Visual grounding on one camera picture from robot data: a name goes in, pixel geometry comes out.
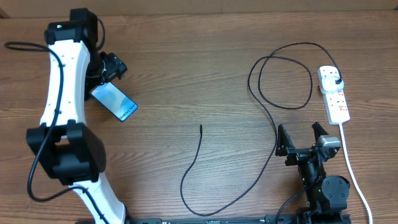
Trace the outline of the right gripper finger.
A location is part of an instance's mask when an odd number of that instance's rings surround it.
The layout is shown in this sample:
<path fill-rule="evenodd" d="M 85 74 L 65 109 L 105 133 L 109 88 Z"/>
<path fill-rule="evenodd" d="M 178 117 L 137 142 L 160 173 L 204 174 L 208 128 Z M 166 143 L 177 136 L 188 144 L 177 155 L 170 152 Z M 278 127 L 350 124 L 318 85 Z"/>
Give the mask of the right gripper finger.
<path fill-rule="evenodd" d="M 276 156 L 288 156 L 294 149 L 295 146 L 285 130 L 284 125 L 280 124 L 277 129 Z"/>
<path fill-rule="evenodd" d="M 315 122 L 312 124 L 315 141 L 317 142 L 320 136 L 328 135 L 328 133 L 323 129 L 319 122 Z"/>

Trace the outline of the blue Galaxy smartphone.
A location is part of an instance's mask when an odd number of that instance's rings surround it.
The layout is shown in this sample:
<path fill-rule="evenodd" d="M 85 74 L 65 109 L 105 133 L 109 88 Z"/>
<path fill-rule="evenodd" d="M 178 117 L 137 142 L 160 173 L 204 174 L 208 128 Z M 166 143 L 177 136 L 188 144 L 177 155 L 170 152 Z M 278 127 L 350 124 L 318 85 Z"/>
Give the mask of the blue Galaxy smartphone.
<path fill-rule="evenodd" d="M 97 86 L 91 95 L 105 106 L 118 120 L 124 122 L 138 106 L 111 82 Z"/>

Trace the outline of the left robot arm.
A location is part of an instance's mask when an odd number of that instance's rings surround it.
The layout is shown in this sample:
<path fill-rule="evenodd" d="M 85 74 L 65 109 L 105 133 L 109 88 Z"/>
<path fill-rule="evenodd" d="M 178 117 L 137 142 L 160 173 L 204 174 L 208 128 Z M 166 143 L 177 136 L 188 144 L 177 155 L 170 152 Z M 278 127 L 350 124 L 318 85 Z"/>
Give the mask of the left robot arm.
<path fill-rule="evenodd" d="M 35 154 L 32 166 L 41 165 L 67 192 L 78 194 L 93 223 L 132 223 L 105 176 L 103 142 L 85 119 L 91 91 L 127 71 L 115 54 L 101 51 L 99 25 L 87 8 L 72 9 L 69 21 L 49 24 L 44 34 L 51 60 L 47 102 L 39 127 L 28 129 L 26 139 Z"/>

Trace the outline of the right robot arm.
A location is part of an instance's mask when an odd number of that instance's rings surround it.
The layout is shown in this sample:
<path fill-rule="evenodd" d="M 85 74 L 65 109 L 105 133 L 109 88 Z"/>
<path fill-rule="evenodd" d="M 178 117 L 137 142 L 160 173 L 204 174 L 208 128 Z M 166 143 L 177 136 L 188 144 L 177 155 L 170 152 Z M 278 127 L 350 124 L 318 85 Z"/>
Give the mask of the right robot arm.
<path fill-rule="evenodd" d="M 291 196 L 279 208 L 277 215 L 266 220 L 270 223 L 350 223 L 347 209 L 350 182 L 340 175 L 326 174 L 323 163 L 336 156 L 340 140 L 330 136 L 316 122 L 312 124 L 315 143 L 304 149 L 295 148 L 283 125 L 277 130 L 276 156 L 285 156 L 286 166 L 297 166 L 303 183 L 303 190 Z M 308 207 L 301 208 L 295 215 L 282 215 L 283 209 L 293 200 L 305 194 Z"/>

